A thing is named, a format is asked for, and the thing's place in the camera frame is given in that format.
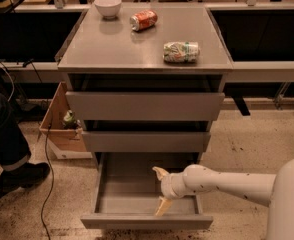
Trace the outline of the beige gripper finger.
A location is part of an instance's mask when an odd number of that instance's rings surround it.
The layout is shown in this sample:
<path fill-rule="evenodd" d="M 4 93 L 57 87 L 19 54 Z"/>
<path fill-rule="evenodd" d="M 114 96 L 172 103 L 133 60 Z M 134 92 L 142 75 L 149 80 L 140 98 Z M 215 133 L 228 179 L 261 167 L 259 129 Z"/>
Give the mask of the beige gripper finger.
<path fill-rule="evenodd" d="M 160 167 L 154 166 L 152 170 L 156 173 L 156 177 L 159 181 L 161 181 L 165 176 L 168 175 L 168 172 Z"/>
<path fill-rule="evenodd" d="M 160 217 L 163 216 L 167 210 L 171 207 L 172 200 L 166 197 L 160 196 L 159 203 L 155 211 L 155 216 Z"/>

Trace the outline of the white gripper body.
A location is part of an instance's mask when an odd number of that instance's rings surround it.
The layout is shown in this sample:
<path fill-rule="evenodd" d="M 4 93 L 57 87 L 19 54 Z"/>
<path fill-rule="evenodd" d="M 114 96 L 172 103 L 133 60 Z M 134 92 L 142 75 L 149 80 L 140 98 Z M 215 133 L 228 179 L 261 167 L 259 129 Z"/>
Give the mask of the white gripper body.
<path fill-rule="evenodd" d="M 161 179 L 161 191 L 167 199 L 179 199 L 187 194 L 182 173 L 170 173 Z"/>

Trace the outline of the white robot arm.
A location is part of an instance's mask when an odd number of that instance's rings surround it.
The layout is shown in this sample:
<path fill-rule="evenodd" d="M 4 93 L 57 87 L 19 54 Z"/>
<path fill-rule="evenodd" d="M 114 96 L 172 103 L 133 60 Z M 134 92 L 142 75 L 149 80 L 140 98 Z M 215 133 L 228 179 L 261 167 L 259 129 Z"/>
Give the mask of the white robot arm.
<path fill-rule="evenodd" d="M 266 240 L 294 240 L 294 159 L 275 174 L 217 172 L 197 164 L 180 173 L 153 170 L 162 192 L 157 216 L 176 199 L 217 190 L 269 208 Z"/>

